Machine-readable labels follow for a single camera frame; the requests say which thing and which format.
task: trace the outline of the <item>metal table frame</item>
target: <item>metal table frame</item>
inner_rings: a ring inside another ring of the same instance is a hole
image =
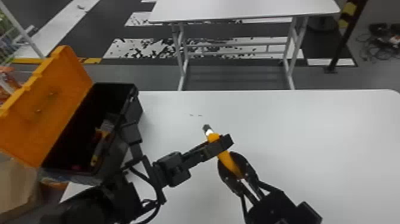
[[[285,68],[285,77],[288,82],[288,85],[290,89],[295,89],[295,84],[293,82],[293,70],[296,65],[296,60],[298,56],[298,52],[300,50],[300,46],[303,42],[303,38],[307,29],[307,22],[308,22],[308,16],[303,16],[303,17],[292,17],[292,22],[290,24],[289,28],[289,33],[287,35],[287,40],[286,42],[266,42],[266,43],[216,43],[216,44],[206,44],[206,45],[188,45],[186,43],[186,37],[185,37],[185,24],[187,22],[178,22],[178,23],[169,23],[169,25],[172,27],[172,38],[174,40],[174,46],[176,49],[176,57],[178,60],[178,66],[180,69],[180,79],[179,79],[179,85],[178,85],[178,91],[182,91],[183,87],[185,85],[185,80],[187,76],[187,71],[188,71],[188,66],[189,66],[189,58],[191,55],[216,55],[216,54],[236,54],[236,53],[231,53],[231,52],[202,52],[200,53],[192,53],[188,51],[188,48],[190,47],[210,47],[210,46],[267,46],[267,51],[266,52],[249,52],[251,54],[265,54],[265,53],[274,53],[274,54],[283,54],[283,59],[282,59],[282,64],[283,67]],[[296,31],[296,25],[300,24],[299,27],[299,34]],[[293,39],[293,43],[295,46],[295,49],[293,51],[293,56],[290,60],[290,63],[288,61],[288,50],[289,50],[289,45],[291,40]],[[270,45],[283,45],[285,44],[285,50],[284,51],[269,51],[268,46]]]

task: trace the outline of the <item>table leg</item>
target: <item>table leg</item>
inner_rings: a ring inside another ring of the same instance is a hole
[[[185,74],[188,72],[189,65],[189,54],[188,54],[188,45],[186,44],[186,36],[185,30],[183,28],[183,23],[179,23],[180,33],[182,34],[182,47],[183,47],[183,55],[185,56],[185,60],[183,61],[183,71]]]
[[[178,84],[178,91],[182,91],[183,85],[185,84],[186,72],[183,69],[182,55],[180,53],[180,43],[179,43],[179,34],[180,31],[176,29],[175,24],[171,24],[172,27],[172,39],[174,40],[176,58],[178,60],[178,66],[180,71],[180,79]]]
[[[289,31],[289,36],[291,37],[291,39],[293,39],[293,43],[295,45],[295,50],[293,51],[293,56],[290,61],[290,65],[288,64],[287,52],[286,52],[286,55],[284,55],[284,58],[283,58],[283,65],[285,67],[286,78],[287,78],[287,82],[289,83],[290,89],[295,89],[295,84],[293,82],[292,75],[293,75],[293,70],[296,66],[296,60],[297,60],[297,56],[299,54],[300,46],[301,46],[301,43],[303,42],[303,38],[304,38],[305,32],[307,30],[307,22],[308,22],[308,17],[304,17],[301,27],[300,27],[300,34],[298,36],[296,34],[295,28],[292,27],[292,25],[291,25],[291,28]],[[285,48],[285,51],[289,48],[288,43],[286,43],[286,46],[287,46],[287,48]]]

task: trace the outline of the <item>yellow marker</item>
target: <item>yellow marker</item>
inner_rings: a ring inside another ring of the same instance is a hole
[[[205,130],[205,134],[207,136],[207,141],[209,143],[215,142],[218,139],[220,139],[220,135],[217,133],[214,133],[211,131],[211,128],[208,130]],[[229,152],[227,150],[223,151],[220,153],[218,156],[218,159],[224,164],[224,166],[230,170],[232,173],[234,173],[238,178],[242,178],[242,174],[240,172],[240,169],[236,165],[236,163],[233,161],[232,157],[230,156]]]

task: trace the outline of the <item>black and white floor mat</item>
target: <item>black and white floor mat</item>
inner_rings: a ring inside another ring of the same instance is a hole
[[[85,17],[70,31],[60,44],[70,45],[79,57],[97,57],[110,60],[124,59],[129,64],[147,63],[149,60],[161,62],[176,56],[171,38],[171,29],[162,24],[148,21],[156,0],[99,0],[86,13]],[[218,23],[189,23],[187,43],[208,44],[216,42],[284,42],[291,18],[273,18],[261,20],[229,20]],[[308,31],[298,54],[306,66],[324,66],[329,63],[340,40],[340,33],[327,35]],[[268,51],[283,51],[284,45],[271,45]],[[293,44],[288,55],[293,53]],[[202,47],[190,49],[197,53],[205,51],[207,56],[195,55],[193,58],[211,58],[213,60],[279,60],[282,54],[267,53],[266,46],[238,47]],[[339,66],[354,66],[355,62],[348,49],[340,56]]]

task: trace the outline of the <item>yellow and black striped pole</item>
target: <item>yellow and black striped pole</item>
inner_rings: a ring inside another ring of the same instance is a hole
[[[339,28],[347,28],[349,26],[349,23],[354,19],[355,11],[360,2],[358,0],[348,0],[346,2],[340,14]]]
[[[339,27],[346,28],[346,31],[336,48],[335,55],[333,56],[329,66],[325,68],[325,73],[336,73],[335,67],[338,63],[340,53],[346,46],[365,5],[367,5],[367,2],[368,0],[348,0],[344,6],[339,19]]]

